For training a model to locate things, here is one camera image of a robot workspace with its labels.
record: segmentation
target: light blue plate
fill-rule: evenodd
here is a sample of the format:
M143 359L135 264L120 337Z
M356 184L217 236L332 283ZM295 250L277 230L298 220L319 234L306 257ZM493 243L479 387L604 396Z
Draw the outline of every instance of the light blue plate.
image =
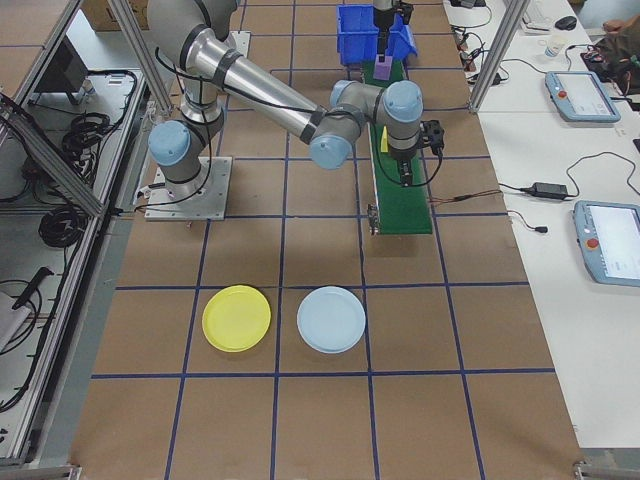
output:
M364 308L358 297L339 287L322 287L307 295L298 308L298 330L311 348L342 353L364 333Z

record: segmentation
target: purple block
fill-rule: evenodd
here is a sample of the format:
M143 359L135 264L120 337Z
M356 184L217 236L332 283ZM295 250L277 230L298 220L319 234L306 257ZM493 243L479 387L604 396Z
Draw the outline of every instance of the purple block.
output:
M389 80L391 76L391 65L393 64L393 55L385 55L384 62L378 60L373 67L373 78L376 80Z

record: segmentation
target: green conveyor belt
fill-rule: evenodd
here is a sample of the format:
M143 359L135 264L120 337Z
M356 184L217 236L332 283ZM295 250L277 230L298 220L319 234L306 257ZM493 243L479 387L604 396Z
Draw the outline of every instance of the green conveyor belt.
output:
M402 62L394 61L389 81L373 79L373 62L362 64L364 82L369 85L387 87L393 82L404 80ZM402 187L390 181L399 182L397 164L387 153L380 151L382 127L371 126L372 164L376 184L377 233L382 235L409 235L432 233L431 212L426 187ZM411 160L413 182L425 181L420 159Z

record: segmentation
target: person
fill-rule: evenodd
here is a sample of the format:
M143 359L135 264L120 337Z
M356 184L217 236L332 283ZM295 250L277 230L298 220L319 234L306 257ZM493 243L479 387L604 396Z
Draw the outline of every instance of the person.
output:
M640 17L640 15L636 15L630 18L629 20L620 20L617 18L612 20L607 20L602 24L602 29L608 35L616 35L620 33L621 30L629 28L632 25L634 25L636 20L638 20L638 17Z
M602 24L606 35L596 43L605 73L616 80L624 93L640 91L640 15L628 20L613 19Z

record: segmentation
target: white table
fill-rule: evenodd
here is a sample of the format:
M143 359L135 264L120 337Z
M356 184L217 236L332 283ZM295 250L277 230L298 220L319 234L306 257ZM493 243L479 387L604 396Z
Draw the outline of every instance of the white table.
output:
M572 14L566 1L545 0L557 18ZM474 29L487 46L504 14L502 0L488 0L494 11L490 25ZM486 9L447 7L451 23L472 25L487 18ZM563 32L569 44L588 43L580 25ZM547 59L538 42L548 36L518 32L507 58L522 58L541 70L566 70L561 53ZM470 40L471 48L477 46ZM584 70L571 50L572 70ZM544 76L530 67L505 63L510 81L490 89L479 118L498 179L514 186L535 181L573 186L566 168L584 155L610 150L640 166L632 143L640 137L640 116L624 103L622 120L608 126L577 126L561 119L544 87ZM583 161L572 170L580 199L640 203L625 184L631 166L615 157ZM640 189L640 171L632 178ZM571 218L574 202L554 202L505 195L509 209L532 225L547 225L540 235L514 218L513 229L547 342L553 356L578 442L582 448L640 447L640 289L595 283L584 267Z

